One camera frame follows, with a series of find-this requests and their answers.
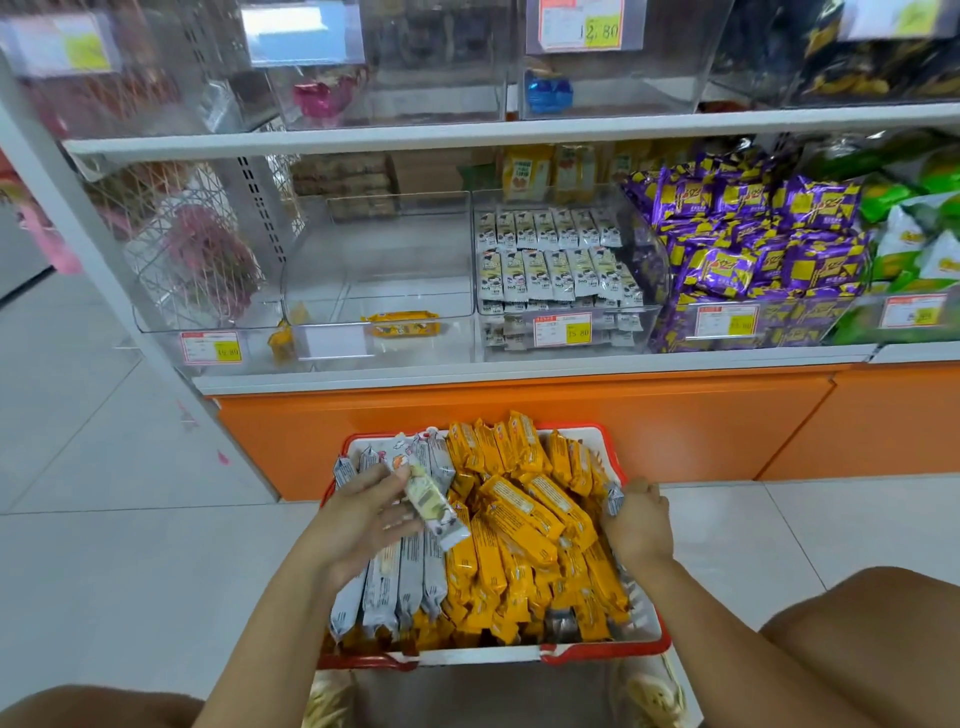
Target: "yellow price sticker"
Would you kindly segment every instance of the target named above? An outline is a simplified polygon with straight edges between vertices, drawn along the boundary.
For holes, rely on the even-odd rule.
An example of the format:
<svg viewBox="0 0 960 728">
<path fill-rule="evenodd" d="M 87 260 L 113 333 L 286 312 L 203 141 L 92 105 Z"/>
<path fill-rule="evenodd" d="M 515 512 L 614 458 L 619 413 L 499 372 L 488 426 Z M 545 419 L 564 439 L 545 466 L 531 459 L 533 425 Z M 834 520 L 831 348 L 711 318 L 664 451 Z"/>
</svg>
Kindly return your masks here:
<svg viewBox="0 0 960 728">
<path fill-rule="evenodd" d="M 730 336 L 753 336 L 755 328 L 755 313 L 744 313 L 730 317 Z"/>
<path fill-rule="evenodd" d="M 238 342 L 216 341 L 213 343 L 213 349 L 217 352 L 217 361 L 243 361 L 243 354 L 240 353 L 240 344 Z"/>
<path fill-rule="evenodd" d="M 75 71 L 109 71 L 110 61 L 104 51 L 104 42 L 96 33 L 66 36 L 63 49 L 70 67 Z"/>
<path fill-rule="evenodd" d="M 619 48 L 622 23 L 619 15 L 594 15 L 584 27 L 587 48 Z"/>
<path fill-rule="evenodd" d="M 566 325 L 566 343 L 567 344 L 589 344 L 590 343 L 590 324 L 567 324 Z"/>
<path fill-rule="evenodd" d="M 939 15 L 940 0 L 914 0 L 900 11 L 894 27 L 894 36 L 931 36 Z"/>
<path fill-rule="evenodd" d="M 918 308 L 913 317 L 915 327 L 932 327 L 937 325 L 940 318 L 939 308 Z"/>
</svg>

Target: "leg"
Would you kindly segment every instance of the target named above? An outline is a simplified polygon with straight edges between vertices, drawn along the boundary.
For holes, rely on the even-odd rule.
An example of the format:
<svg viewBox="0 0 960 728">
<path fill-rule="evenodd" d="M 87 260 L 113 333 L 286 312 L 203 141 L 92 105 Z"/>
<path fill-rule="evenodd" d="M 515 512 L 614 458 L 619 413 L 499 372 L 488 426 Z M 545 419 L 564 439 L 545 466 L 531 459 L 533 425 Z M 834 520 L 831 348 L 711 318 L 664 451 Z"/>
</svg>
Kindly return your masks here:
<svg viewBox="0 0 960 728">
<path fill-rule="evenodd" d="M 0 712 L 0 728 L 190 728 L 203 707 L 171 692 L 63 685 Z"/>
<path fill-rule="evenodd" d="M 889 728 L 960 716 L 960 587 L 878 567 L 776 615 L 760 634 Z"/>
</svg>

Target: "person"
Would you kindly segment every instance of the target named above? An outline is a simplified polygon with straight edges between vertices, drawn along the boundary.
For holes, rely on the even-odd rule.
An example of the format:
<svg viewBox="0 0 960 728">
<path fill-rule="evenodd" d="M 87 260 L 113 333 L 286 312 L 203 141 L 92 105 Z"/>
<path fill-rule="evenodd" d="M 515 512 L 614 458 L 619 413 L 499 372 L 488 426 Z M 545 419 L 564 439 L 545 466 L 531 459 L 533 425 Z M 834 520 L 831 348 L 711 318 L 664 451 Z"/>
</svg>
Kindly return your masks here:
<svg viewBox="0 0 960 728">
<path fill-rule="evenodd" d="M 422 523 L 407 468 L 360 473 L 297 539 L 203 703 L 64 686 L 0 714 L 0 728 L 298 728 L 334 597 Z M 862 571 L 754 632 L 673 555 L 669 503 L 644 480 L 604 529 L 657 604 L 711 728 L 941 728 L 960 723 L 960 589 L 906 570 Z"/>
</svg>

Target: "orange panel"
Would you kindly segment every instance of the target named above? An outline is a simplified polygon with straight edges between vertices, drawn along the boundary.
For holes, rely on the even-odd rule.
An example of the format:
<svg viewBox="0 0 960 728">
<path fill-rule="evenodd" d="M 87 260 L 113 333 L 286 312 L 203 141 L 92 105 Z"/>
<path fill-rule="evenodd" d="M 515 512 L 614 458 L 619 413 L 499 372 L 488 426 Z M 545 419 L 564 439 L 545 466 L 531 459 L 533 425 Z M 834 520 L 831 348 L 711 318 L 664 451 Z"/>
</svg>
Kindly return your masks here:
<svg viewBox="0 0 960 728">
<path fill-rule="evenodd" d="M 960 366 L 863 365 L 835 383 L 764 480 L 960 471 Z"/>
<path fill-rule="evenodd" d="M 537 422 L 599 423 L 627 475 L 749 480 L 827 395 L 835 369 L 802 373 L 528 379 L 218 398 L 220 418 L 287 499 L 318 499 L 348 436 L 414 432 L 511 408 Z"/>
</svg>

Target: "store shelf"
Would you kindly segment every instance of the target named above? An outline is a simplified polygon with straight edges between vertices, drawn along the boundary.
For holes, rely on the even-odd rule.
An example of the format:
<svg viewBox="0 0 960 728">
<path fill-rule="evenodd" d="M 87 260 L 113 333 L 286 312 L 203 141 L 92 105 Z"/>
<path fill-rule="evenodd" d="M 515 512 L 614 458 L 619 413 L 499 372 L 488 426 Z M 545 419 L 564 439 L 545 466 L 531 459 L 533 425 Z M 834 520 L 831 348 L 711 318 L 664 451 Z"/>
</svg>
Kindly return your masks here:
<svg viewBox="0 0 960 728">
<path fill-rule="evenodd" d="M 887 344 L 871 358 L 871 364 L 907 364 L 924 361 L 960 361 L 960 341 L 927 344 Z"/>
<path fill-rule="evenodd" d="M 584 350 L 571 358 L 570 352 L 553 352 L 557 358 L 473 363 L 435 362 L 417 367 L 362 369 L 353 371 L 272 375 L 203 375 L 192 379 L 205 395 L 247 395 L 284 392 L 322 392 L 335 389 L 404 387 L 421 384 L 451 384 L 507 379 L 535 379 L 555 376 L 646 374 L 656 372 L 698 372 L 721 369 L 857 364 L 870 360 L 873 344 L 848 347 L 756 349 L 743 352 L 692 352 L 598 356 Z"/>
<path fill-rule="evenodd" d="M 615 141 L 666 136 L 804 131 L 854 132 L 946 126 L 960 120 L 960 103 L 777 109 L 615 118 L 558 118 L 429 126 L 355 127 L 302 132 L 225 133 L 64 142 L 77 156 L 114 162 L 213 159 L 236 155 L 372 152 L 484 147 L 564 141 Z"/>
</svg>

